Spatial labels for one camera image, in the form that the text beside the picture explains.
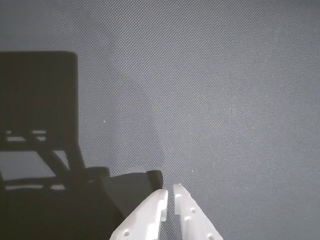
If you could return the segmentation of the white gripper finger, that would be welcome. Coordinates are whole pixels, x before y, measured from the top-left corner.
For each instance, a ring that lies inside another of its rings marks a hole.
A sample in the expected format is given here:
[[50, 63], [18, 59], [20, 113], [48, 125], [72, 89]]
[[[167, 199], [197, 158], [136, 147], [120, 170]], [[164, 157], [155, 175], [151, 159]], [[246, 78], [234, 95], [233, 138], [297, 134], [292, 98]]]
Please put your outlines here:
[[174, 214], [180, 218], [184, 240], [222, 240], [212, 222], [181, 184], [173, 185]]
[[168, 191], [151, 193], [113, 231], [110, 240], [157, 240], [161, 223], [167, 219]]

